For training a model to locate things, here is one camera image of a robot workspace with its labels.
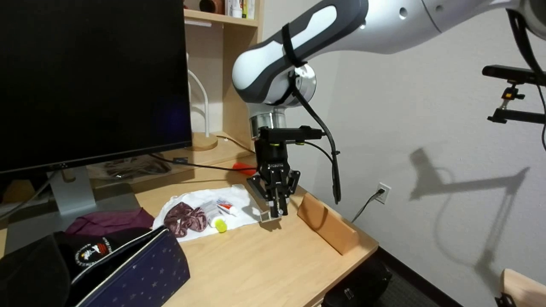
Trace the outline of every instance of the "black mount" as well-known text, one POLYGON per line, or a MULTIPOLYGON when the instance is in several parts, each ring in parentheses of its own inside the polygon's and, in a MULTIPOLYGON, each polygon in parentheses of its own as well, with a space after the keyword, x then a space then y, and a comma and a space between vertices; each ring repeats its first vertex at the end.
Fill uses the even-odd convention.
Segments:
POLYGON ((300 128, 259 128, 255 147, 257 174, 248 177, 250 188, 269 201, 269 218, 286 215, 286 198, 294 193, 298 171, 288 164, 286 143, 301 143, 322 138, 320 130, 300 128))
POLYGON ((506 87, 504 92, 501 94, 503 104, 497 109, 494 109, 492 116, 487 118, 489 121, 503 123, 503 124, 506 121, 525 121, 525 123, 546 124, 546 116, 540 113, 521 113, 521 111, 506 109, 508 102, 525 97, 518 94, 516 85, 533 84, 540 87, 540 85, 546 85, 546 80, 537 78, 535 73, 530 70, 499 66, 499 65, 484 66, 480 73, 486 77, 504 78, 509 84, 509 87, 506 87))

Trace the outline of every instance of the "white wall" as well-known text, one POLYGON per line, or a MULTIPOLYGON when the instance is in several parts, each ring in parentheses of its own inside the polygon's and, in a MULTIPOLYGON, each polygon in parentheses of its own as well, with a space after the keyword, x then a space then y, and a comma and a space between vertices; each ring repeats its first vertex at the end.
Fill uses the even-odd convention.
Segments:
MULTIPOLYGON (((264 32, 291 20, 312 0, 265 2, 264 32)), ((546 43, 533 41, 546 65, 546 43)), ((341 150, 347 220, 373 194, 356 225, 462 305, 494 305, 497 276, 513 268, 546 283, 546 152, 540 126, 486 121, 503 80, 484 65, 525 66, 503 10, 479 15, 399 55, 335 53, 313 61, 312 104, 341 150)), ((542 111, 537 90, 515 106, 542 111)), ((289 111, 289 124, 308 121, 289 111)), ((332 203, 329 167, 312 148, 291 148, 301 184, 332 203)))

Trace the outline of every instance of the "computer monitor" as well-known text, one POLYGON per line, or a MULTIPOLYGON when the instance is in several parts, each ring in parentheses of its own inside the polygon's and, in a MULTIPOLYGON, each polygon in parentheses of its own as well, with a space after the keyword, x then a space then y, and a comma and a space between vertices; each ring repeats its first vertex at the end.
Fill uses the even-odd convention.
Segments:
POLYGON ((1 0, 0 176, 190 145, 185 72, 182 0, 1 0))

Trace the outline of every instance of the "purple cloth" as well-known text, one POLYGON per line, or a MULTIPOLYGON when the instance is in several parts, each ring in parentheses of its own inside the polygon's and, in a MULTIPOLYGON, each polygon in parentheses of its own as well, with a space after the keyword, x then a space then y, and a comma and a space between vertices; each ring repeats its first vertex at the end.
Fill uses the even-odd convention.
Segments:
POLYGON ((78 217, 66 234, 98 237, 127 228, 151 228, 153 217, 143 208, 137 211, 98 211, 78 217))

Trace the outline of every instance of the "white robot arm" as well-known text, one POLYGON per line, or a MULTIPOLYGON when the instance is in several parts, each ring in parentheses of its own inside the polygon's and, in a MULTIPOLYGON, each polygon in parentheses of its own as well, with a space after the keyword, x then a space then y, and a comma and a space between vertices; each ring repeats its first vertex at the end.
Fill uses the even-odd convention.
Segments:
MULTIPOLYGON (((286 29, 300 61, 327 51, 395 53, 492 8, 521 14, 528 29, 546 39, 544 0, 322 0, 286 29)), ((236 58, 233 85, 248 104, 279 104, 293 65, 279 31, 236 58)))
POLYGON ((242 53, 231 80, 248 109, 259 172, 253 186, 272 201, 271 218, 286 213, 282 198, 298 176, 291 176, 286 152, 279 150, 284 140, 320 136, 310 130, 281 131, 282 109, 313 95, 315 77, 305 60, 327 51, 395 53, 492 8, 518 14, 528 31, 546 39, 544 0, 322 0, 242 53))

